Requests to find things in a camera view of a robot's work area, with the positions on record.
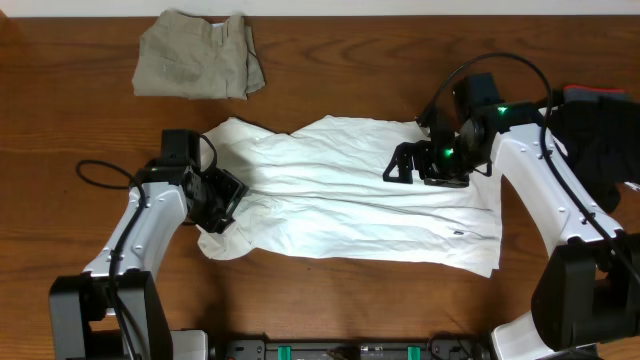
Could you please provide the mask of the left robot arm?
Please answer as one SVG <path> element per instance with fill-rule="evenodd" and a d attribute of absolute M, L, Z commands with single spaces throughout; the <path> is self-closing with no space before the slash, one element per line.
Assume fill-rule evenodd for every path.
<path fill-rule="evenodd" d="M 174 233 L 193 224 L 223 233 L 248 188 L 215 162 L 201 164 L 203 134 L 162 133 L 161 154 L 128 174 L 128 205 L 100 253 L 49 291 L 58 359 L 206 359 L 202 330 L 169 328 L 155 279 Z"/>

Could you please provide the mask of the white t-shirt black print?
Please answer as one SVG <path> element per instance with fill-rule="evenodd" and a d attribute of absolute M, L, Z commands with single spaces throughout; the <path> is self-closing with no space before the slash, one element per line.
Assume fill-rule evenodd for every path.
<path fill-rule="evenodd" d="M 383 179 L 395 148 L 421 140 L 412 122 L 324 117 L 291 134 L 237 118 L 210 130 L 204 163 L 248 188 L 232 224 L 203 232 L 202 253 L 231 260 L 255 249 L 306 258 L 438 263 L 487 277 L 499 266 L 501 182 L 462 189 Z"/>

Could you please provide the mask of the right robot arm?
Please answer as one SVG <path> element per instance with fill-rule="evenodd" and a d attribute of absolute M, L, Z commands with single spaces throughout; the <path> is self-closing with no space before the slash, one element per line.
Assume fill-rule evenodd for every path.
<path fill-rule="evenodd" d="M 464 124 L 454 132 L 432 109 L 426 139 L 398 145 L 387 182 L 466 188 L 471 175 L 504 175 L 549 254 L 529 312 L 473 343 L 474 359 L 594 359 L 596 344 L 639 334 L 639 237 L 590 197 L 557 151 L 531 102 L 505 102 L 489 73 L 453 89 Z"/>

